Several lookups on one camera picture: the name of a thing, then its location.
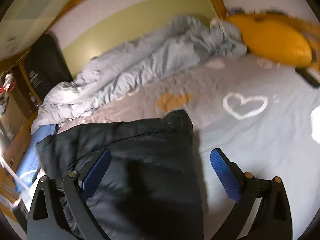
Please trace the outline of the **black puffer jacket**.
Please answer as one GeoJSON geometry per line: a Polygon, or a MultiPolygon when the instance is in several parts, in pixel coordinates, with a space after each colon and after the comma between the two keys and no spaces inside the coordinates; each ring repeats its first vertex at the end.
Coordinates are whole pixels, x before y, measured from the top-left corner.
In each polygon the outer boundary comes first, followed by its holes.
{"type": "Polygon", "coordinates": [[[203,239],[193,124],[185,111],[74,126],[36,149],[46,175],[61,179],[105,147],[111,164],[87,205],[111,239],[203,239]]]}

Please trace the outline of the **blue pillow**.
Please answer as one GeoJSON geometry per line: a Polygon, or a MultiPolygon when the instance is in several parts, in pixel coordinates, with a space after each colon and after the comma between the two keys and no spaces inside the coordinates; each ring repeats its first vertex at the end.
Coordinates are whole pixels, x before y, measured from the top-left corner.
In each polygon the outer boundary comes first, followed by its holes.
{"type": "Polygon", "coordinates": [[[40,170],[40,161],[36,145],[49,135],[56,133],[56,125],[41,126],[32,136],[30,144],[17,168],[16,175],[22,182],[31,187],[40,170]]]}

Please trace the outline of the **grey heart-print bed sheet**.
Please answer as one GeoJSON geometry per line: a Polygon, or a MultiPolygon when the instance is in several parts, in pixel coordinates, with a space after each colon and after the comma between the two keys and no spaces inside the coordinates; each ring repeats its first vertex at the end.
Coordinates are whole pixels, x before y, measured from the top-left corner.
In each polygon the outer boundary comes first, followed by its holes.
{"type": "Polygon", "coordinates": [[[60,129],[161,118],[176,109],[185,110],[194,127],[205,237],[216,232],[233,206],[209,162],[218,147],[243,171],[283,180],[298,239],[319,210],[319,90],[292,67],[253,55],[212,59],[140,87],[60,129]]]}

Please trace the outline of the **black hanging bag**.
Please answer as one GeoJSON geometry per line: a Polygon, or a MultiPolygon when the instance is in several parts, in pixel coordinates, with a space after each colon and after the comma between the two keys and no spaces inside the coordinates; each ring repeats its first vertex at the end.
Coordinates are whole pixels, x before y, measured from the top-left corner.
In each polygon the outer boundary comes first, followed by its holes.
{"type": "Polygon", "coordinates": [[[25,58],[24,68],[32,88],[41,101],[58,83],[72,81],[56,39],[49,34],[41,35],[31,46],[25,58]]]}

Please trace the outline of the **black rectangular box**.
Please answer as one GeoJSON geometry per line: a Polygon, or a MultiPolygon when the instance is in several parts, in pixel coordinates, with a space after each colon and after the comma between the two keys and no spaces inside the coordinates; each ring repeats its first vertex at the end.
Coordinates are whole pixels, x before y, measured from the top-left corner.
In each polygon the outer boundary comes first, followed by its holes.
{"type": "Polygon", "coordinates": [[[307,68],[295,68],[295,72],[299,74],[310,86],[319,88],[319,82],[307,71],[307,68]]]}

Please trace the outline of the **hanging colourful clutter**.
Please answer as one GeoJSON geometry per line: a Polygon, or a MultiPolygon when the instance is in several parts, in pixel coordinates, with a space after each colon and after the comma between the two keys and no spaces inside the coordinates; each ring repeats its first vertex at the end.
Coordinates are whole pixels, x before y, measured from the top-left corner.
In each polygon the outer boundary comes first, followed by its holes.
{"type": "Polygon", "coordinates": [[[2,116],[6,110],[9,100],[9,92],[16,86],[16,80],[12,73],[1,73],[1,94],[0,94],[0,115],[2,116]]]}

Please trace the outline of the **light grey-blue duvet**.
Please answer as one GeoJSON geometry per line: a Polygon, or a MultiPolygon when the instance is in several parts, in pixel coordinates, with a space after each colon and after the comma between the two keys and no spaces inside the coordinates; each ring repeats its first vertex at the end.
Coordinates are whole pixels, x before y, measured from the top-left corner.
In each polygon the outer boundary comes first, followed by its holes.
{"type": "Polygon", "coordinates": [[[241,57],[247,48],[240,30],[225,21],[210,27],[191,15],[179,15],[164,27],[92,58],[71,82],[53,87],[31,126],[56,125],[89,116],[140,87],[212,56],[241,57]]]}

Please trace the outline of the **orange pillow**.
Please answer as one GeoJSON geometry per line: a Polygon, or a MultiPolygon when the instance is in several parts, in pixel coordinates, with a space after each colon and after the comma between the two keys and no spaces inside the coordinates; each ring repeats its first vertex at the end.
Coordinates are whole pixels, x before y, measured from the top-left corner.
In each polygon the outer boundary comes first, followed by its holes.
{"type": "Polygon", "coordinates": [[[294,67],[312,63],[310,43],[287,23],[247,14],[229,16],[227,22],[240,30],[244,44],[259,57],[294,67]]]}

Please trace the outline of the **patchwork pastel quilt overhead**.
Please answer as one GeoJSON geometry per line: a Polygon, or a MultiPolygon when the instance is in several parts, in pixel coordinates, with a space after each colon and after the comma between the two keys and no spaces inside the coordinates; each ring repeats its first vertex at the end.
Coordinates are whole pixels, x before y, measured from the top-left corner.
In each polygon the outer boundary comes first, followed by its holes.
{"type": "Polygon", "coordinates": [[[31,46],[70,0],[14,0],[1,19],[1,59],[31,46]]]}

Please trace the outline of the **wooden bunk bed frame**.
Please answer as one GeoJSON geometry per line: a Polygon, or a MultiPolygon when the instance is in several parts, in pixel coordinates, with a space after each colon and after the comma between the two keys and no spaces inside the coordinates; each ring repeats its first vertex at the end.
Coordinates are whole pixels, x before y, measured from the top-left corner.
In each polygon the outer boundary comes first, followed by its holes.
{"type": "MultiPolygon", "coordinates": [[[[92,58],[162,28],[179,15],[194,16],[208,27],[220,21],[215,19],[206,0],[85,0],[61,18],[53,32],[63,48],[70,71],[77,76],[92,58]]],[[[265,59],[248,48],[241,57],[212,56],[198,65],[212,59],[239,59],[247,55],[265,59]]],[[[265,60],[294,69],[292,65],[265,60]]]]}

